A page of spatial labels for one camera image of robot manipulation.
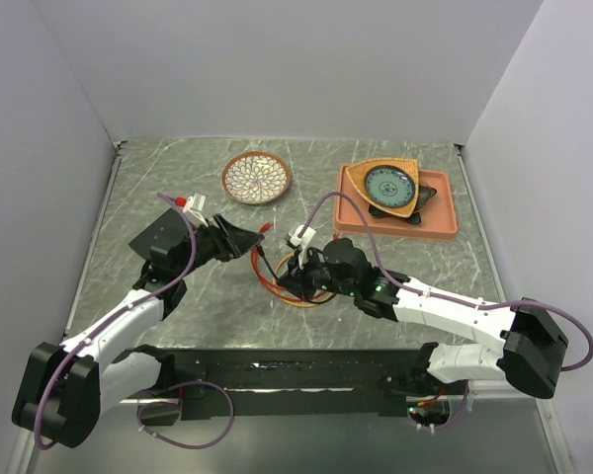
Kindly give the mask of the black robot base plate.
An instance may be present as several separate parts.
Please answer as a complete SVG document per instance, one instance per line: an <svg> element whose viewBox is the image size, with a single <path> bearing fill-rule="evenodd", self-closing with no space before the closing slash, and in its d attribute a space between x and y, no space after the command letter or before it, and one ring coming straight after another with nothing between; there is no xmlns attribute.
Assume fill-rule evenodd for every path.
<svg viewBox="0 0 593 474"><path fill-rule="evenodd" d="M404 417L410 398L459 396L462 381L441 382L421 350L160 350L141 346L156 369L140 391L181 397L184 421L212 417L376 413Z"/></svg>

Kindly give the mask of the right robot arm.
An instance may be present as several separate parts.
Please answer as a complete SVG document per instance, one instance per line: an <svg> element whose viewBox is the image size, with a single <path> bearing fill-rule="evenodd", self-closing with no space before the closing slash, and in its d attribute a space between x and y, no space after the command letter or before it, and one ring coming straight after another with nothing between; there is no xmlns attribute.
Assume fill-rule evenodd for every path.
<svg viewBox="0 0 593 474"><path fill-rule="evenodd" d="M426 343L407 382L431 394L468 380L506 381L514 389L550 399L562 370L568 339L547 309L533 300L500 307L382 271L348 238L323 249L297 250L278 284L302 299L325 291L352 298L365 314L396 323L435 328L466 339L463 345Z"/></svg>

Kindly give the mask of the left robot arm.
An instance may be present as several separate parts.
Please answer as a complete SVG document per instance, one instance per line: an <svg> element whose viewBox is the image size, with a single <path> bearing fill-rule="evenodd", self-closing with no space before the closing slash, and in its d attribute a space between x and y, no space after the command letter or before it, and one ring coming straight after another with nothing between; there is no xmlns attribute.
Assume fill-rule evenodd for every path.
<svg viewBox="0 0 593 474"><path fill-rule="evenodd" d="M177 206L165 211L129 243L144 264L122 302L78 335L32 350L13 424L36 435L43 448L76 447L125 398L142 391L168 395L176 384L174 356L136 341L177 308L186 275L211 260L238 259L263 239L219 214L195 225Z"/></svg>

